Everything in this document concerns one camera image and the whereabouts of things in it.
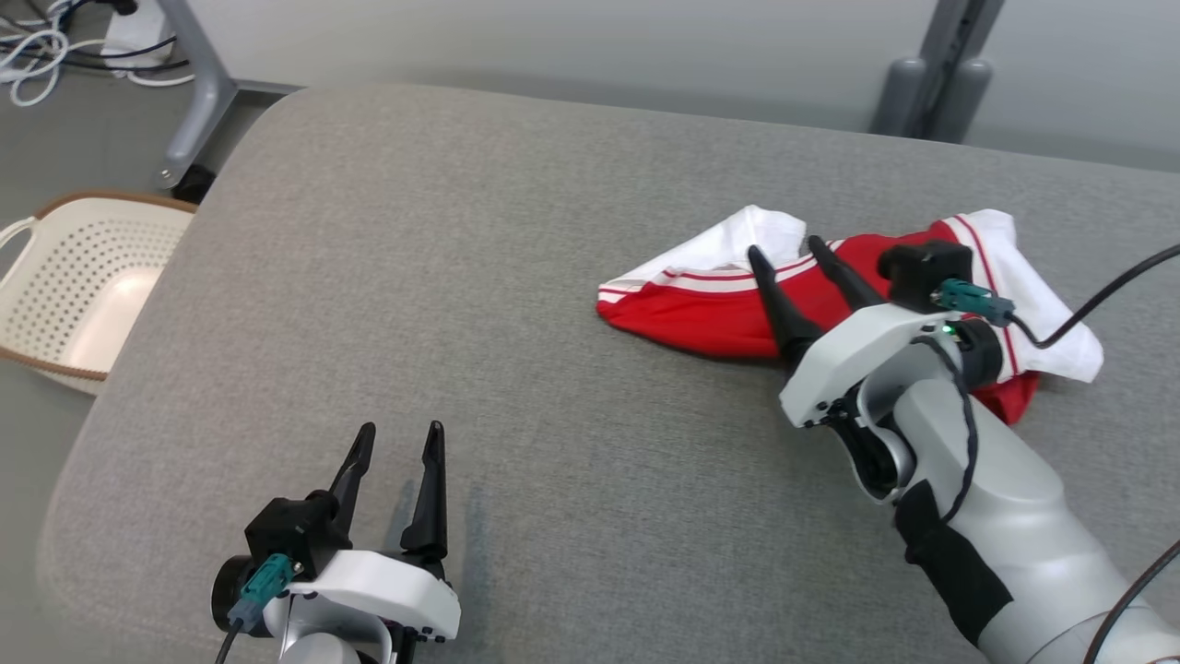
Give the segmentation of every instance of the folded garment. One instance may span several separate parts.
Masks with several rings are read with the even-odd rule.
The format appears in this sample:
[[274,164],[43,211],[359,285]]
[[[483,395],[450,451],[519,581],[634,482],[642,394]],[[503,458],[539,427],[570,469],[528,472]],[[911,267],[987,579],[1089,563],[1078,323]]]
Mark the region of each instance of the folded garment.
[[[607,322],[669,347],[717,359],[773,359],[778,350],[762,310],[746,249],[758,244],[775,265],[779,285],[800,311],[824,330],[851,314],[835,284],[799,246],[806,224],[788,213],[749,205],[701,235],[598,288],[598,314]],[[997,210],[956,215],[926,230],[891,237],[857,235],[828,242],[883,295],[889,281],[877,258],[899,243],[946,239],[971,246],[972,278],[1003,297],[1043,338],[1070,310],[1016,248],[1011,215]],[[1037,349],[1015,327],[997,327],[1004,354],[997,386],[976,393],[1012,423],[1036,389],[1036,373],[1090,382],[1102,367],[1102,346],[1084,324],[1057,344]]]

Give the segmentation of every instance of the laundry basket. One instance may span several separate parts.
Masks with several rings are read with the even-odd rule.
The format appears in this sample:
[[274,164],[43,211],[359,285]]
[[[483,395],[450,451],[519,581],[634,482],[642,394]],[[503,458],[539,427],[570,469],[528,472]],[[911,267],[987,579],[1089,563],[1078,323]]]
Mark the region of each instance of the laundry basket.
[[0,230],[28,243],[0,278],[0,359],[97,395],[196,205],[81,191]]

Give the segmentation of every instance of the white power adapter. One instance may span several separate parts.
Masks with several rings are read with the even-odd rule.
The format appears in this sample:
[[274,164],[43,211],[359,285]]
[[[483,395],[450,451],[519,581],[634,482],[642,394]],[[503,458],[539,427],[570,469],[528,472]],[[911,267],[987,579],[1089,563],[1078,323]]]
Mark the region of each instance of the white power adapter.
[[[103,46],[104,55],[118,55],[131,51],[150,48],[172,37],[172,28],[160,9],[158,0],[139,0],[139,8],[126,17],[111,15],[111,25],[106,28],[109,45]],[[110,58],[107,66],[112,67],[153,67],[163,65],[172,54],[172,45],[163,46],[150,53],[130,58]],[[125,72],[112,72],[125,75]]]

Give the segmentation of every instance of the white cable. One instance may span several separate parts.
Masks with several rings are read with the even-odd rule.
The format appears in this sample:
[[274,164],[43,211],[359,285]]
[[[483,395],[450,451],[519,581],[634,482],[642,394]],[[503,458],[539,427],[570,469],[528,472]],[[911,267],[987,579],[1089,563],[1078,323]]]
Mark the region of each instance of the white cable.
[[[46,11],[46,14],[50,17],[50,25],[45,29],[39,29],[35,32],[27,29],[28,27],[45,25],[45,21],[41,21],[39,19],[34,21],[17,21],[18,25],[15,26],[12,26],[7,21],[0,21],[4,25],[8,25],[9,27],[14,27],[15,29],[28,33],[28,34],[0,35],[0,44],[20,41],[20,44],[18,44],[13,48],[12,53],[9,53],[6,58],[0,60],[0,70],[8,67],[7,75],[11,78],[11,80],[7,80],[6,83],[12,83],[11,87],[8,88],[8,98],[12,100],[14,105],[20,107],[28,107],[28,106],[35,106],[37,104],[44,101],[50,96],[50,93],[53,92],[53,88],[57,87],[58,79],[61,77],[61,64],[65,61],[66,55],[68,55],[72,51],[77,51],[78,48],[81,48],[84,46],[104,46],[104,45],[120,50],[125,48],[124,51],[125,53],[130,53],[132,51],[138,50],[135,46],[106,39],[90,39],[86,41],[71,44],[70,38],[64,32],[61,32],[60,27],[61,27],[61,14],[64,14],[73,2],[74,0],[57,0],[55,2],[50,5],[50,8]],[[37,48],[34,55],[52,53],[53,58],[40,65],[38,64],[39,60],[37,60],[35,58],[31,59],[30,63],[24,66],[24,68],[19,68],[18,66],[13,65],[13,63],[17,60],[17,58],[21,55],[24,51],[31,48]],[[123,71],[113,71],[111,73],[116,77],[124,75]],[[39,78],[45,74],[48,74],[50,78],[48,80],[45,81],[45,87],[41,90],[41,93],[38,94],[37,97],[33,97],[32,99],[21,98],[20,96],[21,84],[24,84],[30,79]],[[126,78],[131,83],[135,83],[136,85],[142,85],[144,87],[171,87],[173,85],[183,85],[185,83],[190,83],[192,81],[195,75],[189,74],[189,75],[183,75],[181,78],[156,80],[151,78],[143,78],[140,75],[137,75],[137,72],[129,71],[126,72]]]

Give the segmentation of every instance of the gray floor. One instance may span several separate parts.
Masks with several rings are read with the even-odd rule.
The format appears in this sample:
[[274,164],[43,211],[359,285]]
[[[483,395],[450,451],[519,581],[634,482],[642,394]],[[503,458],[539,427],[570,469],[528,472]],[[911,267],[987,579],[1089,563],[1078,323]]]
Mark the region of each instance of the gray floor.
[[[153,191],[151,173],[191,98],[71,73],[42,104],[18,109],[0,90],[0,225],[88,188]],[[202,162],[217,167],[271,101],[243,96]],[[14,249],[0,250],[0,274]],[[0,362],[0,644],[6,662],[59,662],[33,581],[37,537],[90,397]]]

